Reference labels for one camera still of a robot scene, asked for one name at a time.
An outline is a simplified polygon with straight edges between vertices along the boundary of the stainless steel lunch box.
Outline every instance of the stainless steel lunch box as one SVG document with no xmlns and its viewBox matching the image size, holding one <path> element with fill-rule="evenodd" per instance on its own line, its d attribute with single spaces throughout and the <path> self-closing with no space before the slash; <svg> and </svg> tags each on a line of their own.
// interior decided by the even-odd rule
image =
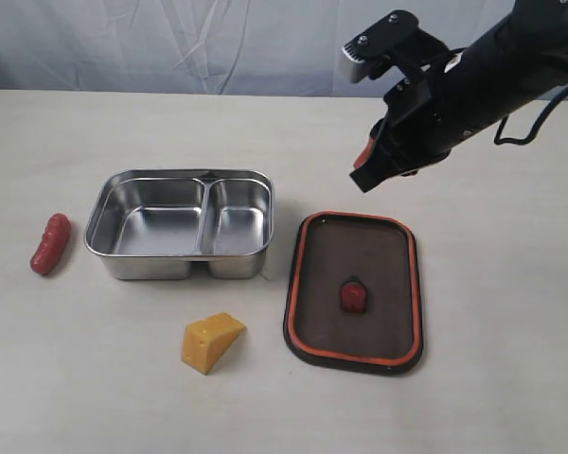
<svg viewBox="0 0 568 454">
<path fill-rule="evenodd" d="M 274 186 L 251 170 L 128 170 L 103 186 L 84 243 L 118 279 L 185 279 L 207 262 L 249 279 L 274 233 Z"/>
</svg>

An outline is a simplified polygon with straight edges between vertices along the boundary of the white curtain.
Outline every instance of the white curtain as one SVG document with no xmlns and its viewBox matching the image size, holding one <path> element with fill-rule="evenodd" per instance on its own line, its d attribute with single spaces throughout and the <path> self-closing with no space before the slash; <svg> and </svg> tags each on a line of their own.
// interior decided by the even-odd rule
<svg viewBox="0 0 568 454">
<path fill-rule="evenodd" d="M 467 45 L 513 0 L 0 0 L 0 88 L 381 96 L 348 83 L 342 44 L 408 9 Z"/>
</svg>

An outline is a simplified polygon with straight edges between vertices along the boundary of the toy sausage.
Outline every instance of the toy sausage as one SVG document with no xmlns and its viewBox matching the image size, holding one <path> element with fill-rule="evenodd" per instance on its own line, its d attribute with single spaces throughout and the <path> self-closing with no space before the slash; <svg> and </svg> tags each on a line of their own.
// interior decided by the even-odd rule
<svg viewBox="0 0 568 454">
<path fill-rule="evenodd" d="M 53 215 L 46 224 L 42 241 L 31 257 L 29 266 L 42 276 L 49 274 L 61 260 L 71 231 L 72 226 L 66 215 Z"/>
</svg>

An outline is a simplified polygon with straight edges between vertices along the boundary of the yellow cheese wedge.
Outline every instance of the yellow cheese wedge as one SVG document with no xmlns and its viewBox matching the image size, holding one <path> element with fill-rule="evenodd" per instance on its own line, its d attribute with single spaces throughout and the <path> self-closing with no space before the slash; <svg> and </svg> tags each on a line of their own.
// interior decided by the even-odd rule
<svg viewBox="0 0 568 454">
<path fill-rule="evenodd" d="M 181 360 L 206 375 L 245 328 L 225 312 L 190 323 Z"/>
</svg>

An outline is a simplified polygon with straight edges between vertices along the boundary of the white table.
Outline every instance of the white table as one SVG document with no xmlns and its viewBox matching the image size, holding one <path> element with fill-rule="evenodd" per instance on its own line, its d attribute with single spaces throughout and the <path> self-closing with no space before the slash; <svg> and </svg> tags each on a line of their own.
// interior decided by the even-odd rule
<svg viewBox="0 0 568 454">
<path fill-rule="evenodd" d="M 382 112 L 378 99 L 0 92 L 0 454 L 568 453 L 568 103 L 530 147 L 485 132 L 363 195 L 347 174 Z M 81 231 L 102 183 L 136 167 L 271 176 L 269 280 L 110 277 Z M 408 376 L 313 367 L 284 343 L 296 230 L 326 209 L 417 235 L 426 352 Z M 44 279 L 28 260 L 57 211 L 75 246 Z M 222 310 L 248 331 L 203 376 L 179 359 L 184 327 Z"/>
</svg>

